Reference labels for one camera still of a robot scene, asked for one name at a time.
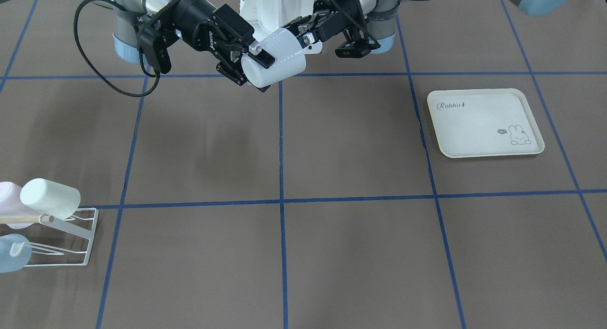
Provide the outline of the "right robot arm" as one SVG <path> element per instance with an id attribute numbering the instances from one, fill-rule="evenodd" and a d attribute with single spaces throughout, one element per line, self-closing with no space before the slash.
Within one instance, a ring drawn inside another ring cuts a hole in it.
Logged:
<path id="1" fill-rule="evenodd" d="M 2 3 L 12 0 L 1 0 Z M 79 18 L 85 6 L 96 4 L 115 14 L 113 38 L 117 54 L 138 64 L 143 74 L 154 79 L 141 97 L 151 94 L 162 74 L 172 65 L 168 48 L 178 40 L 198 52 L 218 59 L 216 69 L 237 85 L 250 82 L 243 71 L 243 58 L 262 68 L 275 63 L 254 38 L 254 28 L 229 5 L 214 6 L 207 0 L 80 0 L 74 12 L 73 33 L 78 51 L 93 67 L 79 38 Z"/>

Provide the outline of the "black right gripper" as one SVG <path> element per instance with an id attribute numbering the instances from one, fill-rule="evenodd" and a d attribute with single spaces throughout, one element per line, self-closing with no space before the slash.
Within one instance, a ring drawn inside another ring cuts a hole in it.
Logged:
<path id="1" fill-rule="evenodd" d="M 218 60 L 215 69 L 219 74 L 239 86 L 252 85 L 241 65 L 245 53 L 262 68 L 270 68 L 276 61 L 260 42 L 254 41 L 254 27 L 230 5 L 217 8 L 207 0 L 176 0 L 171 21 L 186 44 L 213 55 Z"/>

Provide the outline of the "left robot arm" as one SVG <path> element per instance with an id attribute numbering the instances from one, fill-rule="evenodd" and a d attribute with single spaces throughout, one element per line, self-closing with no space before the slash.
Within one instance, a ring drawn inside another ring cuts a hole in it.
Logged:
<path id="1" fill-rule="evenodd" d="M 388 52 L 402 9 L 438 0 L 313 0 L 311 11 L 284 24 L 303 48 L 342 35 L 334 52 L 340 58 L 363 58 Z"/>

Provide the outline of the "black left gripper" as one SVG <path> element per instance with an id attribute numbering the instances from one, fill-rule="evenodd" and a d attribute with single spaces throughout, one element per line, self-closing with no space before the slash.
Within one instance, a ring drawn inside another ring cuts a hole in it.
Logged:
<path id="1" fill-rule="evenodd" d="M 322 49 L 323 42 L 345 32 L 347 41 L 358 38 L 377 43 L 367 28 L 367 14 L 379 0 L 315 0 L 310 16 L 297 17 L 282 28 L 290 31 L 303 49 Z"/>

